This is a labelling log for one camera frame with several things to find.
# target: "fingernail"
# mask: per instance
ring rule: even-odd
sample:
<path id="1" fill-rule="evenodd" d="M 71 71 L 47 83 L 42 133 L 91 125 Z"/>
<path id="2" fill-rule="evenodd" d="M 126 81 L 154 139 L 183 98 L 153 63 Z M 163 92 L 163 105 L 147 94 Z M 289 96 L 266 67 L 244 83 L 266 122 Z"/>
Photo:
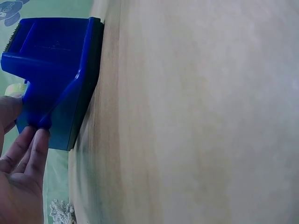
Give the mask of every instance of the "fingernail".
<path id="1" fill-rule="evenodd" d="M 11 97 L 14 97 L 14 98 L 21 98 L 22 97 L 22 94 L 20 94 L 19 92 L 14 92 L 10 95 Z"/>

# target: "hand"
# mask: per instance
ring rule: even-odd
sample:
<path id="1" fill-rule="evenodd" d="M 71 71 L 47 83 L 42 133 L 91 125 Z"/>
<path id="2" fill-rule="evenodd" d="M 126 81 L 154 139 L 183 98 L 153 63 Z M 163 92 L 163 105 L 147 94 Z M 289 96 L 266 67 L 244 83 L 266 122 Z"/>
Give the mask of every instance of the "hand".
<path id="1" fill-rule="evenodd" d="M 0 97 L 0 154 L 14 127 L 21 98 Z M 26 127 L 0 157 L 0 224 L 43 223 L 43 175 L 50 133 Z"/>

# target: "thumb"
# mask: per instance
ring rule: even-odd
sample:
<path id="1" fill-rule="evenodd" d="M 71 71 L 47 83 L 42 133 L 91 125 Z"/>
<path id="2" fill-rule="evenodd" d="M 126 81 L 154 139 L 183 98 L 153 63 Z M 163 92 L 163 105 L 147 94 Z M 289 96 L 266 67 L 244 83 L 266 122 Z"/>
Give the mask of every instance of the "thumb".
<path id="1" fill-rule="evenodd" d="M 0 123 L 3 129 L 10 125 L 22 111 L 22 98 L 0 97 Z"/>

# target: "beige surface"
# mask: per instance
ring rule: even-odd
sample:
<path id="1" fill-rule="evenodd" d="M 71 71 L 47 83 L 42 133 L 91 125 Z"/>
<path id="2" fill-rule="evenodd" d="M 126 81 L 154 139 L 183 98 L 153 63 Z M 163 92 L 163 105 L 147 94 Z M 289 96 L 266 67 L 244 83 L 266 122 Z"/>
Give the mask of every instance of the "beige surface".
<path id="1" fill-rule="evenodd" d="M 298 223 L 298 3 L 97 4 L 100 82 L 70 153 L 78 223 Z"/>

